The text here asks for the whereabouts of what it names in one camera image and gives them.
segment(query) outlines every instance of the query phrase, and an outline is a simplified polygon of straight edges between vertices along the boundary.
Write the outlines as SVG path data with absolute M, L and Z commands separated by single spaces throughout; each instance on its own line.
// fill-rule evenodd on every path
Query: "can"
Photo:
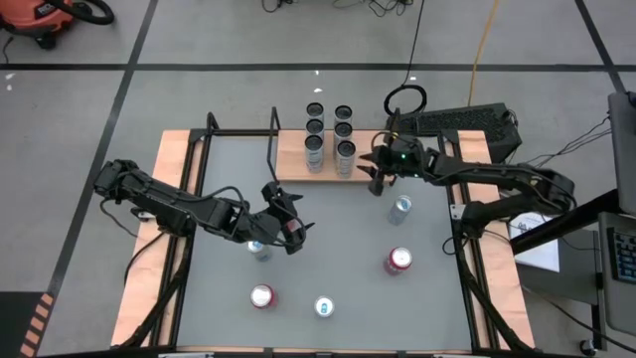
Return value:
M 389 210 L 389 222 L 393 225 L 401 224 L 410 212 L 410 208 L 412 208 L 410 198 L 406 195 L 398 196 Z
M 309 119 L 318 119 L 321 122 L 325 122 L 325 109 L 322 104 L 318 102 L 309 103 L 307 105 L 307 115 Z
M 354 112 L 348 105 L 339 105 L 338 107 L 336 107 L 336 119 L 334 121 L 334 127 L 336 127 L 338 123 L 343 122 L 353 124 L 353 114 Z
M 257 261 L 262 263 L 271 258 L 271 249 L 267 245 L 263 245 L 260 242 L 247 242 L 247 250 L 250 251 Z
M 305 163 L 310 173 L 320 173 L 325 146 L 318 135 L 310 135 L 305 138 Z
M 354 161 L 356 159 L 356 144 L 350 140 L 343 140 L 338 144 L 336 151 L 336 174 L 340 178 L 351 177 L 354 171 Z
M 351 124 L 343 122 L 338 123 L 334 127 L 334 158 L 336 157 L 336 151 L 338 150 L 338 144 L 343 140 L 351 140 L 351 134 L 354 128 Z
M 305 124 L 305 133 L 307 136 L 318 135 L 320 139 L 325 140 L 325 124 L 320 119 L 309 119 Z
M 249 296 L 251 304 L 258 309 L 273 308 L 278 303 L 276 292 L 268 284 L 259 284 L 252 291 Z
M 327 296 L 319 296 L 314 302 L 314 311 L 321 318 L 327 318 L 334 312 L 334 300 Z
M 406 248 L 394 248 L 385 260 L 385 270 L 390 275 L 400 274 L 410 268 L 413 257 Z

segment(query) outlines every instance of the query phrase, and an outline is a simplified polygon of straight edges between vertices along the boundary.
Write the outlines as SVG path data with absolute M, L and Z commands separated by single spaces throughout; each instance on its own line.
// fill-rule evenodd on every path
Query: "orange vacuum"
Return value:
M 14 35 L 34 38 L 43 49 L 56 46 L 56 36 L 70 28 L 73 19 L 95 25 L 114 21 L 110 7 L 102 0 L 86 0 L 103 12 L 92 15 L 92 8 L 73 0 L 0 0 L 0 29 Z

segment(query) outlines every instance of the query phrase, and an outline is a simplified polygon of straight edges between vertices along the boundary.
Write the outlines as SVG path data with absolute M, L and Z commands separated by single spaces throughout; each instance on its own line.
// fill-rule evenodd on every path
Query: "wooden tray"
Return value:
M 371 152 L 371 139 L 378 133 L 377 130 L 354 130 L 352 142 L 356 144 L 356 161 L 354 172 L 350 178 L 342 179 L 336 174 L 333 158 L 334 131 L 325 130 L 325 156 L 322 171 L 310 173 L 305 164 L 305 138 L 304 130 L 279 130 L 278 150 L 276 154 L 276 177 L 280 181 L 321 181 L 321 182 L 354 182 L 368 183 L 371 181 L 369 174 L 355 168 L 356 165 L 373 165 L 371 162 L 361 160 L 359 157 Z M 382 139 L 376 139 L 376 143 L 382 143 Z

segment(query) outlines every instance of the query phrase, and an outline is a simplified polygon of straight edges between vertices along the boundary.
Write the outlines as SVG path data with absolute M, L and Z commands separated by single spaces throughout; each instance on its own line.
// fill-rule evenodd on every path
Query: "white paper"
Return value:
M 510 222 L 508 226 L 510 237 L 515 238 L 550 219 L 551 218 L 538 213 L 522 214 Z M 519 264 L 558 272 L 558 240 L 553 240 L 532 250 L 518 254 L 515 256 L 515 261 Z

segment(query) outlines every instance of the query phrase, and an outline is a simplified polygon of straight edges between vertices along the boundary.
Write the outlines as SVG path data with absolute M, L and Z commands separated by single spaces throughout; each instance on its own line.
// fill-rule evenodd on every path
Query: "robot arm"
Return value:
M 130 160 L 104 164 L 93 188 L 107 200 L 117 204 L 128 200 L 153 214 L 161 231 L 178 237 L 189 236 L 200 226 L 235 243 L 259 241 L 285 246 L 291 255 L 302 248 L 306 230 L 313 225 L 304 226 L 297 217 L 293 201 L 302 196 L 285 193 L 274 182 L 261 190 L 268 208 L 255 214 L 249 212 L 249 202 L 235 187 L 198 197 L 151 178 Z M 235 191 L 238 201 L 217 197 L 227 190 Z M 277 237 L 280 232 L 284 241 Z
M 377 168 L 358 166 L 368 173 L 372 181 L 369 190 L 382 195 L 386 175 L 422 178 L 436 186 L 458 183 L 495 184 L 519 194 L 484 204 L 470 202 L 456 206 L 452 213 L 461 231 L 469 237 L 479 238 L 493 220 L 512 218 L 536 211 L 545 215 L 560 215 L 575 203 L 572 196 L 574 183 L 550 169 L 537 169 L 529 165 L 502 165 L 466 163 L 437 150 L 424 149 L 414 136 L 384 133 L 385 144 L 375 146 L 372 152 L 361 156 Z

